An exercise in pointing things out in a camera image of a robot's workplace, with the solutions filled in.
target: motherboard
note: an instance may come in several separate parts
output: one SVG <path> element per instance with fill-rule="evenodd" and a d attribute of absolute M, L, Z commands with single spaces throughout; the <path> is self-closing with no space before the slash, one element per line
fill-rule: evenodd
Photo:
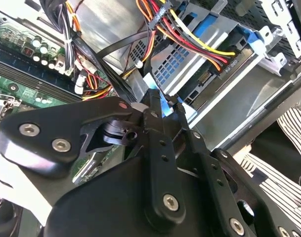
<path fill-rule="evenodd" d="M 0 122 L 13 113 L 63 104 L 65 102 L 0 76 Z"/>
<path fill-rule="evenodd" d="M 27 27 L 0 12 L 0 44 L 31 58 L 50 70 L 70 76 L 65 70 L 65 50 L 56 43 L 42 38 Z"/>

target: screw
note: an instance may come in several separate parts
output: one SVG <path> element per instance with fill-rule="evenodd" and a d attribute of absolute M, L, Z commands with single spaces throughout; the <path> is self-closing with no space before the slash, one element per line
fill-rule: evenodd
<path fill-rule="evenodd" d="M 296 233 L 295 231 L 292 231 L 292 234 L 294 235 L 294 237 L 301 237 L 298 233 Z"/>
<path fill-rule="evenodd" d="M 179 203 L 178 203 L 177 199 L 170 194 L 164 195 L 164 205 L 170 211 L 178 211 L 178 209 L 179 209 Z"/>
<path fill-rule="evenodd" d="M 19 102 L 19 101 L 15 100 L 15 101 L 13 102 L 13 105 L 14 105 L 14 106 L 16 106 L 16 107 L 18 107 L 18 106 L 20 106 L 20 105 L 21 105 L 21 102 Z"/>
<path fill-rule="evenodd" d="M 52 142 L 52 147 L 58 152 L 68 152 L 71 149 L 71 144 L 65 139 L 58 138 Z"/>
<path fill-rule="evenodd" d="M 279 231 L 282 237 L 290 237 L 289 233 L 283 227 L 279 227 Z"/>
<path fill-rule="evenodd" d="M 201 138 L 200 134 L 198 134 L 197 132 L 193 132 L 193 135 L 194 135 L 196 138 L 198 138 L 198 139 Z"/>
<path fill-rule="evenodd" d="M 32 123 L 25 123 L 21 125 L 18 130 L 21 134 L 28 137 L 35 137 L 40 133 L 40 128 Z"/>
<path fill-rule="evenodd" d="M 154 111 L 150 112 L 150 114 L 155 117 L 155 118 L 158 118 L 158 114 L 156 114 Z"/>
<path fill-rule="evenodd" d="M 228 155 L 227 155 L 227 153 L 226 153 L 225 151 L 219 151 L 219 153 L 220 153 L 223 157 L 228 158 Z"/>
<path fill-rule="evenodd" d="M 235 218 L 231 218 L 229 220 L 229 223 L 234 232 L 236 232 L 236 234 L 238 234 L 239 236 L 243 236 L 245 234 L 244 227 L 238 220 L 236 220 Z"/>
<path fill-rule="evenodd" d="M 124 103 L 124 102 L 120 102 L 119 103 L 120 107 L 122 107 L 123 109 L 127 109 L 128 106 Z"/>

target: green circuit board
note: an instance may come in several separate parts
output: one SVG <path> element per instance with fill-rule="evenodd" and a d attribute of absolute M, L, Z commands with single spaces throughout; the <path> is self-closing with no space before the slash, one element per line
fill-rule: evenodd
<path fill-rule="evenodd" d="M 65 102 L 0 76 L 0 100 L 6 100 L 7 96 L 14 97 L 15 100 L 20 103 L 19 106 L 10 108 L 6 115 L 66 104 Z"/>
<path fill-rule="evenodd" d="M 40 46 L 34 47 L 32 41 L 39 37 L 25 26 L 15 22 L 0 12 L 0 44 L 5 45 L 25 56 L 32 57 L 35 52 L 40 52 Z M 43 56 L 56 58 L 58 54 L 64 54 L 64 48 L 41 38 L 41 43 L 48 45 L 48 52 Z"/>
<path fill-rule="evenodd" d="M 65 102 L 37 92 L 36 90 L 30 89 L 2 76 L 0 76 L 0 93 L 14 96 L 16 99 L 21 100 L 22 104 L 33 108 L 47 108 L 65 104 Z"/>

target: striped fabric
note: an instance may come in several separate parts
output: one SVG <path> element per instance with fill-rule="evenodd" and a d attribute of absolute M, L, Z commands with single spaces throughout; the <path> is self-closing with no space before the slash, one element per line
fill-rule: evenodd
<path fill-rule="evenodd" d="M 301 106 L 289 109 L 278 124 L 301 154 Z M 301 230 L 301 177 L 295 183 L 251 153 L 234 158 Z"/>

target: orange wire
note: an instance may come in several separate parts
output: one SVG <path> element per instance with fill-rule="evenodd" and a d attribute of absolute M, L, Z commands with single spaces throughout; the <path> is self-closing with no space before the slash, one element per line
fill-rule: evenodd
<path fill-rule="evenodd" d="M 148 12 L 148 15 L 149 15 L 150 19 L 153 19 L 154 16 L 153 16 L 153 14 L 152 14 L 152 12 L 150 10 L 150 7 L 149 7 L 148 3 L 146 2 L 146 0 L 141 0 L 141 1 L 143 2 L 144 6 L 145 6 L 145 8 L 146 8 L 146 10 Z"/>
<path fill-rule="evenodd" d="M 88 75 L 87 78 L 88 78 L 88 82 L 89 82 L 90 88 L 91 88 L 92 90 L 94 90 L 94 87 L 93 87 L 93 84 L 92 84 L 92 80 L 91 80 L 90 75 Z"/>
<path fill-rule="evenodd" d="M 74 10 L 72 9 L 70 3 L 66 2 L 66 6 L 67 6 L 67 9 L 69 11 L 70 14 L 75 14 Z M 77 31 L 81 31 L 81 28 L 80 28 L 80 23 L 78 21 L 78 18 L 76 15 L 72 16 L 72 20 L 73 22 L 75 23 L 75 26 L 76 26 L 76 30 Z"/>
<path fill-rule="evenodd" d="M 146 19 L 151 22 L 151 19 L 150 17 L 146 14 L 146 12 L 142 9 L 140 3 L 139 3 L 139 0 L 136 0 L 136 4 L 137 4 L 137 7 L 139 8 L 139 10 L 141 11 L 141 13 L 146 17 Z"/>
<path fill-rule="evenodd" d="M 159 30 L 159 31 L 161 31 L 161 33 L 162 34 L 164 34 L 165 36 L 167 36 L 168 38 L 170 38 L 171 40 L 173 40 L 174 42 L 176 42 L 164 29 L 162 29 L 160 26 L 157 26 L 157 29 Z M 203 54 L 201 54 L 201 53 L 198 53 L 198 52 L 195 52 L 195 51 L 193 51 L 193 50 L 191 50 L 190 48 L 188 48 L 188 47 L 185 47 L 187 50 L 189 50 L 189 51 L 191 51 L 191 52 L 194 52 L 194 53 L 197 53 L 197 54 L 199 54 L 199 55 L 201 55 L 202 57 L 204 57 L 204 58 L 206 58 L 207 60 L 209 60 L 215 67 L 216 67 L 216 69 L 218 70 L 218 71 L 220 71 L 220 67 L 219 67 L 219 65 L 214 61 L 214 60 L 212 60 L 212 59 L 210 59 L 210 58 L 207 58 L 207 57 L 205 57 Z"/>

